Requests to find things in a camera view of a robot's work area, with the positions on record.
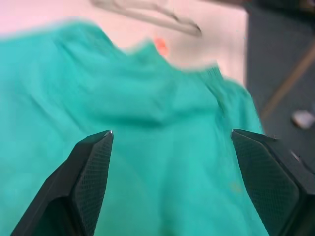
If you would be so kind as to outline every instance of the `white table surface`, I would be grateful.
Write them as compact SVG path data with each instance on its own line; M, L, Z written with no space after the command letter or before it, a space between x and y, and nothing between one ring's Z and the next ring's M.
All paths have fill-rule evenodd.
M244 85L248 20L245 10L198 0L168 0L165 7L196 22L203 36L189 36L104 11L89 0L1 0L0 36L80 17L99 25L120 48L131 48L148 38L163 38L169 50L166 59L174 66L202 69L217 62L223 75Z

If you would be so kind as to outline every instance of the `white hanger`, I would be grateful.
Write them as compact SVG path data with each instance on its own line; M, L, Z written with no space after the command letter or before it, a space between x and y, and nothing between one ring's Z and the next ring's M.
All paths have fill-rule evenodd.
M119 4L117 0L91 0L91 2L96 7L112 11L117 14L132 17L161 27L177 30L196 37L200 37L202 35L201 29L195 22L188 18L178 17L170 10L160 7L154 3L137 1L130 3L127 2L127 4L122 5ZM162 15L173 18L177 23L163 21L157 17L152 17L136 11L128 10L128 8L156 11Z

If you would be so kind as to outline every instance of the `orange tag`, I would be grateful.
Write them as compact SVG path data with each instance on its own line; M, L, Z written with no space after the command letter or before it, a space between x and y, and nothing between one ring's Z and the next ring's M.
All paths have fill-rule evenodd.
M165 40L162 38L155 38L153 41L157 48L158 53L160 53L164 57L167 56L168 48L166 46Z

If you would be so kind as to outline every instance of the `green fabric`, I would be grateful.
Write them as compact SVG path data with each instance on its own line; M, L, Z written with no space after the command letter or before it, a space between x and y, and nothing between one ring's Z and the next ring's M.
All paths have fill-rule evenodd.
M147 43L127 55L89 23L0 43L0 235L87 135L112 129L96 236L266 236L233 128L262 132L217 66L183 72Z

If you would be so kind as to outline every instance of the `dark gray floor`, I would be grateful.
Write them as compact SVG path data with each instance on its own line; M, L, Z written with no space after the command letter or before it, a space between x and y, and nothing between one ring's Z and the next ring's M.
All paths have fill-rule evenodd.
M260 112L268 97L308 50L314 31L310 24L246 4L249 13L247 88ZM263 126L269 136L286 146L315 170L315 128L302 131L292 125L296 109L315 101L315 64L283 99Z

